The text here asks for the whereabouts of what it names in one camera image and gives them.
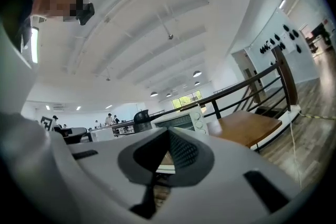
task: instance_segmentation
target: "black slot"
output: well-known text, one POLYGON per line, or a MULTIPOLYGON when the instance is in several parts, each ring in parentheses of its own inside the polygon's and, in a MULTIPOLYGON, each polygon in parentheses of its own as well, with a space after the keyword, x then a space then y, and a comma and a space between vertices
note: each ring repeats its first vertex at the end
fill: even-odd
POLYGON ((263 201, 270 213, 276 212, 289 202, 289 200, 270 181, 268 181, 261 172, 249 171, 244 174, 244 177, 263 201))
POLYGON ((83 159, 83 158, 87 158, 93 155, 98 154, 97 151, 94 150, 88 150, 88 151, 83 151, 83 152, 78 152, 78 153, 73 153, 72 156, 74 159, 83 159))

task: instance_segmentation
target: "wooden floor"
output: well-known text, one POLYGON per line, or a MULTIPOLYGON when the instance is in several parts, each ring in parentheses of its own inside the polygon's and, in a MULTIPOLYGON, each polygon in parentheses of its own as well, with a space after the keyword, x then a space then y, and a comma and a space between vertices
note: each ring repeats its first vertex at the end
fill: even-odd
MULTIPOLYGON (((297 85, 302 114, 336 116, 336 55, 329 50, 314 58, 320 78, 297 85)), ((309 119, 299 116, 292 124, 296 144, 298 171, 302 188, 323 174, 323 168, 336 145, 336 121, 309 119)), ((293 142, 288 128, 270 145, 261 150, 261 155, 278 165, 298 181, 293 142)))

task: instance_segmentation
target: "logo on wall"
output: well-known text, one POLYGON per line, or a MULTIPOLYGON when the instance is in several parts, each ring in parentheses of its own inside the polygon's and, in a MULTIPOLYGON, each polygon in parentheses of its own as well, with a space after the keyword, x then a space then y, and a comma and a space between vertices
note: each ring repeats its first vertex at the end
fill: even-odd
POLYGON ((47 118, 47 117, 42 117, 41 118, 41 126, 46 129, 47 131, 51 130, 51 124, 53 119, 47 118))

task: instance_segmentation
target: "glass window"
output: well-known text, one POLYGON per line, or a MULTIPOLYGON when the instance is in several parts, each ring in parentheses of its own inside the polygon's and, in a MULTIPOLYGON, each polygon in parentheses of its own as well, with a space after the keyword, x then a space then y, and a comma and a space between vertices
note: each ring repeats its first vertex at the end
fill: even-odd
POLYGON ((198 90, 198 91, 195 91, 193 93, 182 96, 178 99, 175 99, 172 102, 173 102, 174 108, 178 109, 182 106, 191 104, 191 103, 193 103, 197 100, 200 100, 200 99, 202 99, 202 95, 201 95, 201 92, 198 90))

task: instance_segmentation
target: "fluorescent light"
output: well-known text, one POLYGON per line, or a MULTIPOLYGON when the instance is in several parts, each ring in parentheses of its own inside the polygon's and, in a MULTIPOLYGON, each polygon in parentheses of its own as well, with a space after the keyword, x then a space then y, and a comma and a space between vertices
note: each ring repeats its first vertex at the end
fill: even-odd
POLYGON ((198 76, 201 75, 201 74, 202 74, 202 72, 200 72, 200 71, 195 71, 194 74, 193 74, 193 77, 196 78, 196 77, 198 77, 198 76))
POLYGON ((283 0, 280 4, 279 8, 282 8, 282 6, 284 6, 285 2, 286 2, 286 0, 283 0))
POLYGON ((31 38, 30 38, 30 48, 32 49, 31 53, 31 60, 34 63, 37 63, 37 36, 38 36, 38 29, 37 28, 32 28, 31 29, 31 38))

